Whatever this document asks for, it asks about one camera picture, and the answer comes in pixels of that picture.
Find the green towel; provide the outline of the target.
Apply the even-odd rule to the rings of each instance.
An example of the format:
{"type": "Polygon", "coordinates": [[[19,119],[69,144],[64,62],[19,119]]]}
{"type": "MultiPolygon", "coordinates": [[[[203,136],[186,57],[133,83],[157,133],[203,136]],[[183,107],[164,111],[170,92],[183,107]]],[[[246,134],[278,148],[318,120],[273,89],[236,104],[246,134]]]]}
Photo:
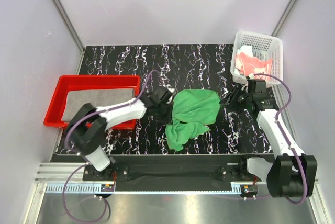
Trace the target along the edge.
{"type": "Polygon", "coordinates": [[[220,98],[207,89],[184,89],[173,100],[172,121],[165,127],[168,147],[181,151],[190,139],[209,131],[220,111],[220,98]]]}

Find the grey towel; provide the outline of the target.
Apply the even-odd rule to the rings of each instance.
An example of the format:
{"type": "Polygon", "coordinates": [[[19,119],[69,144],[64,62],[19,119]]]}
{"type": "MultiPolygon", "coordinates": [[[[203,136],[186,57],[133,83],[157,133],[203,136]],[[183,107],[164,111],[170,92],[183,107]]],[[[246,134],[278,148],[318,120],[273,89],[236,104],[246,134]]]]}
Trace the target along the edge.
{"type": "Polygon", "coordinates": [[[134,96],[135,92],[132,88],[70,91],[66,97],[61,120],[70,122],[80,108],[87,103],[90,103],[93,107],[104,107],[126,102],[134,96]]]}

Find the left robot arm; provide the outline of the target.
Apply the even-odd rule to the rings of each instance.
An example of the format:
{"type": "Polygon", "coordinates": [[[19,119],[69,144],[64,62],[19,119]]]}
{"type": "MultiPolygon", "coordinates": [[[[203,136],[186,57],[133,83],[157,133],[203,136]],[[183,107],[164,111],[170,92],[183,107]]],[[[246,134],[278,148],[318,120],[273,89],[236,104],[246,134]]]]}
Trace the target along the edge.
{"type": "Polygon", "coordinates": [[[101,180],[107,180],[113,174],[112,161],[102,148],[107,130],[145,115],[169,121],[175,95],[174,88],[159,87],[154,92],[141,92],[137,97],[116,105],[93,107],[87,103],[68,124],[65,143],[94,167],[101,180]]]}

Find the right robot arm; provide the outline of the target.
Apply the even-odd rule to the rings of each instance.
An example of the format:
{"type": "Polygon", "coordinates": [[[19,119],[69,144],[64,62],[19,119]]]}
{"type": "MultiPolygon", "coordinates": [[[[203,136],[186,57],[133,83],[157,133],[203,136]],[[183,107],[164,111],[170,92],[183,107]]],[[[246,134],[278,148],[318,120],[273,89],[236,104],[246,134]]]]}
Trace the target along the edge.
{"type": "Polygon", "coordinates": [[[247,110],[256,117],[274,154],[272,163],[261,157],[246,158],[237,168],[239,177],[247,181],[255,176],[266,182],[273,198],[301,205],[313,193],[317,160],[306,155],[287,130],[281,118],[284,108],[270,99],[266,81],[260,75],[248,76],[246,87],[236,85],[220,103],[226,109],[237,113],[247,110]]]}

